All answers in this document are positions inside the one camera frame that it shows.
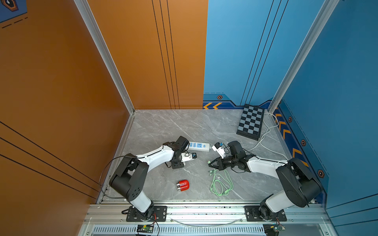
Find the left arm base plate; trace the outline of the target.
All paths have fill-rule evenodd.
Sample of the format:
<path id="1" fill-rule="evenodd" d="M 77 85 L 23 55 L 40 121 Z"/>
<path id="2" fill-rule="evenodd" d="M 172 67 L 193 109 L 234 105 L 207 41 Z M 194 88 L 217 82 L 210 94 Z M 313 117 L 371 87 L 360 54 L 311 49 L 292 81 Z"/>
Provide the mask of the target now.
<path id="1" fill-rule="evenodd" d="M 167 217 L 167 206 L 152 206 L 146 212 L 141 212 L 134 206 L 130 206 L 127 211 L 127 222 L 165 222 Z"/>

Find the white usb charger adapter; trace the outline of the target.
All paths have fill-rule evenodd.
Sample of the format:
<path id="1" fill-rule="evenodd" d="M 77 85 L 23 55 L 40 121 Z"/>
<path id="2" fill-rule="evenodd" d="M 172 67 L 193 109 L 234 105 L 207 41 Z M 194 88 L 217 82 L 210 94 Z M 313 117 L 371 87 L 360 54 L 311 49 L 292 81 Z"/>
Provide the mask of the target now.
<path id="1" fill-rule="evenodd" d="M 184 158 L 184 157 L 188 157 L 188 158 L 191 158 L 192 157 L 192 155 L 190 154 L 190 153 L 188 153 L 188 152 L 183 152 L 183 153 L 181 153 L 181 156 Z"/>

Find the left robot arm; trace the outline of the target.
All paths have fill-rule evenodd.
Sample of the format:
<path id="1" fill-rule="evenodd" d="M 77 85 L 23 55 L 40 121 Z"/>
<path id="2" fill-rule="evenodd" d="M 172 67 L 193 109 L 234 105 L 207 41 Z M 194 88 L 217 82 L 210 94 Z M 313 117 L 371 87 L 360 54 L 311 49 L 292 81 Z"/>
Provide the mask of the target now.
<path id="1" fill-rule="evenodd" d="M 177 141 L 166 142 L 158 149 L 146 154 L 126 154 L 110 178 L 110 187 L 122 195 L 142 219 L 150 219 L 154 214 L 154 203 L 143 192 L 148 172 L 166 162 L 171 163 L 172 169 L 183 168 L 181 154 L 189 145 L 190 142 L 180 136 Z"/>

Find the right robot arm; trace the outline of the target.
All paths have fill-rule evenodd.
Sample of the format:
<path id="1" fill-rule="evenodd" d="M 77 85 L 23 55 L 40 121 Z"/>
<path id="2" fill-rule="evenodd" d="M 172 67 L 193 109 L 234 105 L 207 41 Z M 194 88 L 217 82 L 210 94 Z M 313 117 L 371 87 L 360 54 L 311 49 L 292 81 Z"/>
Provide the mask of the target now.
<path id="1" fill-rule="evenodd" d="M 226 155 L 222 144 L 215 143 L 212 150 L 219 157 L 208 166 L 219 171 L 238 167 L 243 173 L 260 173 L 277 178 L 282 185 L 283 190 L 262 200 L 257 210 L 246 212 L 255 221 L 276 220 L 279 212 L 291 206 L 305 207 L 323 191 L 322 184 L 300 159 L 264 159 L 245 150 L 237 141 L 228 143 L 228 148 L 229 155 Z"/>

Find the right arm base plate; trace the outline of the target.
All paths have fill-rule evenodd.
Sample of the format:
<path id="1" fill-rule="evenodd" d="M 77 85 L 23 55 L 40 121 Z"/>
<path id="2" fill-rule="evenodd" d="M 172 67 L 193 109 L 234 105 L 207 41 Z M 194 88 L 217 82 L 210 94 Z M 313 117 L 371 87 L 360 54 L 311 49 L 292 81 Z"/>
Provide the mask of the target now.
<path id="1" fill-rule="evenodd" d="M 287 221 L 284 210 L 272 212 L 264 206 L 244 206 L 244 210 L 248 222 Z"/>

